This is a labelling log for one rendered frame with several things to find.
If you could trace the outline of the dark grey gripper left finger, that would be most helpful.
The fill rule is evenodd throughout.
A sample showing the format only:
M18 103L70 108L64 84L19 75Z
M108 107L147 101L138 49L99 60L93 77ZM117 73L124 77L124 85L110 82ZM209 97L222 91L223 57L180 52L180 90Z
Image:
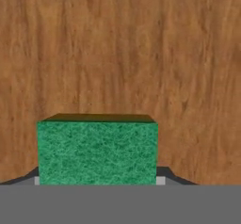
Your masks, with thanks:
M5 182L0 183L0 185L34 185L35 179L39 176L39 168L34 168L30 172L28 172L25 176L21 176L15 179L11 179Z

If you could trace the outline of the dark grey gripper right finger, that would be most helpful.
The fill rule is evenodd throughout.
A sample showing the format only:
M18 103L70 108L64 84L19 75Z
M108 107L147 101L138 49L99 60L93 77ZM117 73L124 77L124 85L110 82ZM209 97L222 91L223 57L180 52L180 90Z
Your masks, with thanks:
M195 183L175 175L169 167L156 168L156 184L157 185L178 185L178 184L195 185Z

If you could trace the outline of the green sponge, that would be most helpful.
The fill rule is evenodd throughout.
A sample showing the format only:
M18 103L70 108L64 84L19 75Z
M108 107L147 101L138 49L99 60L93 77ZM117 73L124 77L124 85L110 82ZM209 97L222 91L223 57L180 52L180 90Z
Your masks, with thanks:
M147 115L56 114L37 123L40 183L153 185L158 123Z

